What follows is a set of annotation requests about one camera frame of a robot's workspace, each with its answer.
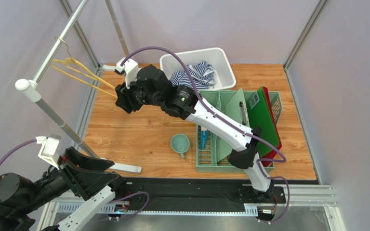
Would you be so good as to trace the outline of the yellow velvet hanger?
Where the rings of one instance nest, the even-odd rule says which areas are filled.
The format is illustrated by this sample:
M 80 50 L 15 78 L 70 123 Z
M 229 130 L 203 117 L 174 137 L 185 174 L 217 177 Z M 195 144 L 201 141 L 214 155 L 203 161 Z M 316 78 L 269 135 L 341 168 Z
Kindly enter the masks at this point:
M 102 79 L 101 77 L 97 76 L 96 74 L 94 74 L 90 69 L 88 69 L 85 65 L 83 65 L 81 62 L 79 62 L 78 60 L 76 60 L 72 55 L 71 53 L 69 52 L 69 46 L 67 45 L 67 43 L 62 39 L 62 38 L 59 38 L 58 36 L 55 36 L 54 37 L 54 40 L 60 40 L 63 44 L 66 45 L 66 48 L 67 48 L 67 53 L 69 55 L 69 57 L 65 58 L 64 60 L 58 60 L 58 59 L 53 59 L 52 62 L 54 63 L 57 63 L 57 64 L 62 64 L 64 67 L 66 67 L 67 69 L 77 73 L 77 74 L 80 74 L 82 76 L 85 76 L 86 78 L 89 78 L 91 79 L 93 82 L 99 82 L 99 83 L 102 83 L 106 86 L 108 86 L 109 88 L 111 89 L 115 89 L 115 86 L 113 86 L 112 84 L 110 84 L 109 82 L 105 81 L 104 79 Z M 110 96 L 111 98 L 113 98 L 114 100 L 117 100 L 118 99 L 118 96 L 115 94 L 115 93 L 110 93 L 106 90 L 103 90 L 97 86 L 95 86 L 94 84 L 90 84 L 89 82 L 79 78 L 79 77 L 76 77 L 58 67 L 55 67 L 53 64 L 50 65 L 50 67 L 80 83 L 83 83 L 97 91 L 100 91 L 104 94 L 107 94 L 108 96 Z

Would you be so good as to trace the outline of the blue white striped tank top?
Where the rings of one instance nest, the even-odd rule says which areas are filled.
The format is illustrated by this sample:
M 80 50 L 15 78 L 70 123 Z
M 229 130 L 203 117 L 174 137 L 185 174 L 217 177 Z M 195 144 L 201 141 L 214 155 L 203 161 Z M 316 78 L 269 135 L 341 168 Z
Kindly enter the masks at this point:
M 186 65 L 186 69 L 176 71 L 171 75 L 171 83 L 173 86 L 187 86 L 193 89 L 190 77 L 194 81 L 194 85 L 198 90 L 207 90 L 213 88 L 216 84 L 215 70 L 213 66 L 206 61 L 199 64 Z

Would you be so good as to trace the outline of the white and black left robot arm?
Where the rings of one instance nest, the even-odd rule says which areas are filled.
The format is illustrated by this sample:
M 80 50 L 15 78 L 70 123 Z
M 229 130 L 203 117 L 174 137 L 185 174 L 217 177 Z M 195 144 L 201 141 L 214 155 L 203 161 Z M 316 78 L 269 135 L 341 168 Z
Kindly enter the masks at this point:
M 123 193 L 120 188 L 126 180 L 107 171 L 112 161 L 86 156 L 69 147 L 57 163 L 59 168 L 44 172 L 35 182 L 16 173 L 0 175 L 0 231 L 29 230 L 35 220 L 28 214 L 69 190 L 85 201 L 106 186 L 115 195 Z

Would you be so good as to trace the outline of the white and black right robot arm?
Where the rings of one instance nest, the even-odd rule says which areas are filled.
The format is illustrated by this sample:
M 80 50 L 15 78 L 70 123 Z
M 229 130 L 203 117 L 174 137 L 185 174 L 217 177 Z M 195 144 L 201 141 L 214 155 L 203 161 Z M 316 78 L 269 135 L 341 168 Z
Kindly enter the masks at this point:
M 115 88 L 116 106 L 128 114 L 144 105 L 156 106 L 169 116 L 206 128 L 232 147 L 228 161 L 244 170 L 252 187 L 263 193 L 269 191 L 272 182 L 258 161 L 260 138 L 254 129 L 229 118 L 192 88 L 173 86 L 164 72 L 153 65 L 142 69 L 136 64 L 116 65 L 115 71 L 125 76 L 125 82 Z

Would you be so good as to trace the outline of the white plastic tub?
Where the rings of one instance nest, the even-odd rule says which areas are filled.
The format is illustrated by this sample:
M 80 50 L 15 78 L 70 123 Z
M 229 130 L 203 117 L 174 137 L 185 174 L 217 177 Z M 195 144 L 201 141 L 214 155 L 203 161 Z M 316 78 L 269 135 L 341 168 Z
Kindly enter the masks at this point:
M 185 51 L 176 53 L 185 65 L 199 64 L 203 61 L 211 64 L 214 68 L 216 84 L 209 90 L 229 90 L 236 84 L 236 79 L 225 52 L 221 48 L 208 48 L 194 51 Z M 161 56 L 159 60 L 160 69 L 165 73 L 168 80 L 176 71 L 185 70 L 179 61 L 172 55 L 166 54 Z

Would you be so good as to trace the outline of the teal plastic cup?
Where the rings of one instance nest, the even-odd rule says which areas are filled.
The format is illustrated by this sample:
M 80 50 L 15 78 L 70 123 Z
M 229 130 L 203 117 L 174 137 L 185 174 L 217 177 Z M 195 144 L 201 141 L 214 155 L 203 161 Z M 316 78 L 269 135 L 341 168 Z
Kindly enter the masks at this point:
M 189 138 L 184 134 L 176 134 L 171 138 L 170 144 L 171 148 L 184 159 L 185 153 L 190 148 Z

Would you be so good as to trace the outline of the blue white small box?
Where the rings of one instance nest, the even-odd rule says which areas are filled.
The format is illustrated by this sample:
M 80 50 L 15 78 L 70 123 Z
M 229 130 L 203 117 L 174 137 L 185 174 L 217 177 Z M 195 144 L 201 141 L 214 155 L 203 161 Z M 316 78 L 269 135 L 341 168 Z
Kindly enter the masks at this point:
M 206 149 L 206 143 L 208 141 L 208 130 L 204 127 L 200 127 L 200 149 Z

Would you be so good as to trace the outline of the green plastic dish rack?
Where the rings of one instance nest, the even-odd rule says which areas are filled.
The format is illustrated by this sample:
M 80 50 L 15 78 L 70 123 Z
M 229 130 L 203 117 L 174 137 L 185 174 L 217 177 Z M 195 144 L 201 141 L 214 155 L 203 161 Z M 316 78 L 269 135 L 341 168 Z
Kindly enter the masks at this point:
M 220 90 L 202 90 L 200 94 L 205 98 L 212 106 L 220 110 L 220 100 L 219 100 Z M 280 93 L 277 91 L 268 91 L 272 112 L 276 119 L 276 124 L 278 123 L 282 114 L 282 103 L 280 98 Z M 216 161 L 216 144 L 217 137 L 212 132 L 208 132 L 208 141 L 206 143 L 206 149 L 200 149 L 200 126 L 196 126 L 196 136 L 197 136 L 197 147 L 196 147 L 196 170 L 198 172 L 218 172 L 218 173 L 242 173 L 243 170 L 232 166 L 228 162 L 228 157 L 223 159 L 221 162 Z

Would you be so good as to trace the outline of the silver clothes rack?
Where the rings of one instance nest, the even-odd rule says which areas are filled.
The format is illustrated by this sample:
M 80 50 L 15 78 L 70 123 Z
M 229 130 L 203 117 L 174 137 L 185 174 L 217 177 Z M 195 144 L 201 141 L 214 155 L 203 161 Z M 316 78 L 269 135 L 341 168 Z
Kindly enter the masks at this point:
M 126 1 L 127 9 L 122 8 L 123 4 L 119 0 L 92 0 L 86 5 L 79 18 L 82 29 L 75 29 L 74 37 L 67 40 L 78 57 L 89 60 L 93 57 L 91 50 L 96 49 L 96 62 L 112 64 L 127 54 L 126 46 L 117 46 L 117 40 L 124 42 L 128 38 L 127 16 L 141 2 Z M 67 0 L 30 0 L 22 4 L 19 30 L 27 38 L 27 46 L 40 52 L 40 56 L 31 57 L 36 67 L 45 62 L 53 37 L 59 36 L 66 26 L 69 9 Z M 85 132 L 86 141 L 102 156 L 139 164 L 144 177 L 162 176 L 169 168 L 168 137 L 159 134 L 169 120 L 157 109 L 125 115 L 113 107 L 104 93 L 53 70 L 42 75 L 38 92 L 56 112 Z

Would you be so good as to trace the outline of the light green cutting board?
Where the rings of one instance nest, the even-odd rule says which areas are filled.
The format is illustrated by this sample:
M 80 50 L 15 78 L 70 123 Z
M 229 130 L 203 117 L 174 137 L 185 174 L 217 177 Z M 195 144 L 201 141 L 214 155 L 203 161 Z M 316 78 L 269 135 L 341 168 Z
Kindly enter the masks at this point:
M 250 127 L 249 119 L 247 116 L 247 107 L 244 92 L 242 89 L 237 91 L 219 91 L 219 100 L 220 100 L 220 111 L 233 119 L 234 121 Z M 225 140 L 220 137 L 217 137 L 216 144 L 216 161 L 217 163 L 221 162 L 223 159 L 227 158 L 233 148 Z

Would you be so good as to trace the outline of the red cutting board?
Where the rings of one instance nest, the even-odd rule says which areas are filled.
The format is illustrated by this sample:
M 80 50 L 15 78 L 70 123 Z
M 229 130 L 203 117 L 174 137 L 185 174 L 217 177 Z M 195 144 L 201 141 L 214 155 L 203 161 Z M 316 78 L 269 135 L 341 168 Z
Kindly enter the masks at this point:
M 273 125 L 276 129 L 276 134 L 277 134 L 277 138 L 278 138 L 278 144 L 275 144 L 274 146 L 280 150 L 281 147 L 282 147 L 282 144 L 281 144 L 281 141 L 280 141 L 280 137 L 279 137 L 279 134 L 278 134 L 278 130 L 276 128 L 276 120 L 275 120 L 275 116 L 272 112 L 272 106 L 271 106 L 271 100 L 270 100 L 270 97 L 269 97 L 269 92 L 268 92 L 268 88 L 266 87 L 263 87 L 264 89 L 264 95 L 266 97 L 266 100 L 267 100 L 267 104 L 268 104 L 268 108 L 269 108 L 269 112 L 270 112 L 270 115 L 272 116 L 272 119 L 273 119 Z M 274 150 L 271 150 L 268 154 L 266 154 L 263 158 L 265 159 L 274 159 L 275 156 L 277 155 L 277 152 L 275 152 Z

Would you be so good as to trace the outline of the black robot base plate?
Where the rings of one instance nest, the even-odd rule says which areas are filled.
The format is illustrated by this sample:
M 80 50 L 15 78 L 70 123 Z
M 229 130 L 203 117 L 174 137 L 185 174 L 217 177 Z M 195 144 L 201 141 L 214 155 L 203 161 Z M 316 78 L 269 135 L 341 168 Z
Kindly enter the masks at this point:
M 136 192 L 129 199 L 129 208 L 163 212 L 242 212 L 245 204 L 285 205 L 287 194 L 281 186 L 274 186 L 266 197 L 256 192 L 249 180 L 230 179 L 175 179 L 126 178 L 117 188 L 116 198 Z

